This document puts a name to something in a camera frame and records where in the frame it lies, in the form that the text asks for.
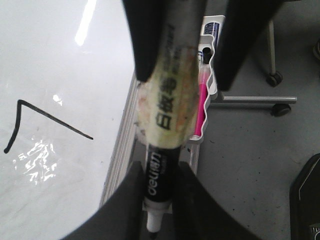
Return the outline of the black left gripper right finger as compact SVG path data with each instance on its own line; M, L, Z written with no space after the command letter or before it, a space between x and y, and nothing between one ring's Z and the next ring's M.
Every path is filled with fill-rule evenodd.
M189 164L180 162L172 199L177 240L258 240L206 191Z

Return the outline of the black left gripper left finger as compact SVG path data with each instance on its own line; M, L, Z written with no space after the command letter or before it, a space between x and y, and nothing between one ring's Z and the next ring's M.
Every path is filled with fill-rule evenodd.
M132 162L125 178L86 222L64 240L138 240L142 221L144 171L141 162Z

